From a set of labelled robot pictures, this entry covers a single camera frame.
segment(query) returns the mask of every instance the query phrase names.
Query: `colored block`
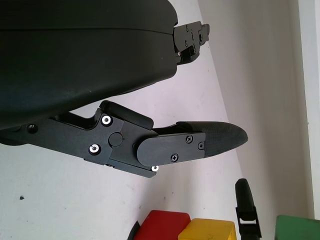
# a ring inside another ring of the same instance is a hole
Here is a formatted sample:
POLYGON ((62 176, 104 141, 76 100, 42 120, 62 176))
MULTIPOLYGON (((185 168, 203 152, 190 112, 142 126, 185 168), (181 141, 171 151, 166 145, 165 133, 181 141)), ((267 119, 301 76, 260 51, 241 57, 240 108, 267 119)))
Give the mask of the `colored block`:
POLYGON ((232 221, 195 218, 178 240, 237 240, 236 228, 232 221))
POLYGON ((275 224, 277 240, 319 240, 320 221, 295 216, 278 216, 275 224))
POLYGON ((177 240, 189 223, 190 216, 187 213, 152 210, 134 240, 177 240))

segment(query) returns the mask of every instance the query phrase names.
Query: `red block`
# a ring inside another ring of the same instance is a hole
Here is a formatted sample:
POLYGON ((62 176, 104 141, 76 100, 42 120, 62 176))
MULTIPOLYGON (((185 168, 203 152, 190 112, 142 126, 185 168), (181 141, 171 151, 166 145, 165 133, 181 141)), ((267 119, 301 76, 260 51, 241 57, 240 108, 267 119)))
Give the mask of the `red block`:
POLYGON ((178 240, 178 235, 190 221, 187 213, 152 210, 134 240, 178 240))

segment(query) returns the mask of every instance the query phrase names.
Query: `green block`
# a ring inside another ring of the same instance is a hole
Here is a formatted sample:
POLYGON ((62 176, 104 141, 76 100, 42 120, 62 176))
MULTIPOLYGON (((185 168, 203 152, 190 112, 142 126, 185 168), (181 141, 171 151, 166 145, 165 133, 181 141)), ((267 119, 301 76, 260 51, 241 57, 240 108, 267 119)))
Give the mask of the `green block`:
POLYGON ((278 216, 275 240, 320 240, 320 221, 295 216, 278 216))

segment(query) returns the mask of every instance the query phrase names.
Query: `white floor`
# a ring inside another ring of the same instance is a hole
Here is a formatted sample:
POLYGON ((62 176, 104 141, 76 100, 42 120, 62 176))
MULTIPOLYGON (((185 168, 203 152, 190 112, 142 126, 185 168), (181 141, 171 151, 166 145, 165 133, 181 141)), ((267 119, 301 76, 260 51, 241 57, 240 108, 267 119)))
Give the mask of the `white floor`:
MULTIPOLYGON (((180 25, 202 20, 198 1, 171 2, 180 25)), ((151 117, 155 127, 228 121, 208 43, 173 78, 111 100, 151 117)), ((98 106, 75 112, 89 117, 98 106)), ((149 179, 36 146, 0 145, 0 240, 125 240, 153 209, 236 222, 241 177, 235 150, 161 166, 149 179)))

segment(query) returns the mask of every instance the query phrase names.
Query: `white wall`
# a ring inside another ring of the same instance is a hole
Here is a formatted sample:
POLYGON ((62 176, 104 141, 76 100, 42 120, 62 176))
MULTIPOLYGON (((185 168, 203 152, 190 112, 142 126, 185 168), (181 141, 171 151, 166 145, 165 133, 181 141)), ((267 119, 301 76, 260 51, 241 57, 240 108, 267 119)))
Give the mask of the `white wall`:
POLYGON ((308 216, 310 218, 314 218, 315 208, 314 208, 314 194, 313 194, 313 186, 312 186, 309 127, 313 128, 314 124, 316 124, 317 121, 311 121, 312 122, 311 125, 308 122, 309 120, 307 115, 306 87, 311 89, 315 88, 314 89, 315 92, 317 92, 316 89, 318 87, 314 86, 313 83, 311 85, 309 83, 305 84, 305 80, 307 79, 311 79, 311 82, 315 82, 315 83, 318 82, 317 77, 316 78, 308 77, 310 75, 310 70, 312 72, 311 75, 313 74, 315 74, 316 76, 318 75, 317 68, 315 68, 315 71, 312 70, 314 69, 314 67, 317 66, 317 63, 314 61, 317 51, 313 49, 316 46, 316 44, 308 44, 308 42, 310 41, 307 40, 307 39, 310 39, 310 40, 313 39, 311 42, 315 42, 315 39, 316 39, 314 1, 313 0, 303 0, 303 1, 290 0, 289 6, 290 6, 290 15, 291 15, 291 27, 292 27, 294 70, 295 70, 295 77, 296 77, 296 83, 297 83, 297 97, 298 97, 298 105, 299 105, 299 113, 300 113, 302 152, 303 152, 303 159, 304 159, 304 166, 305 166, 308 216), (304 36, 303 46, 302 46, 302 34, 304 36))
POLYGON ((226 112, 249 141, 237 149, 264 239, 276 217, 308 216, 304 152, 287 0, 199 0, 226 112))
POLYGON ((319 1, 299 0, 301 49, 308 121, 314 216, 320 218, 320 8, 319 1))

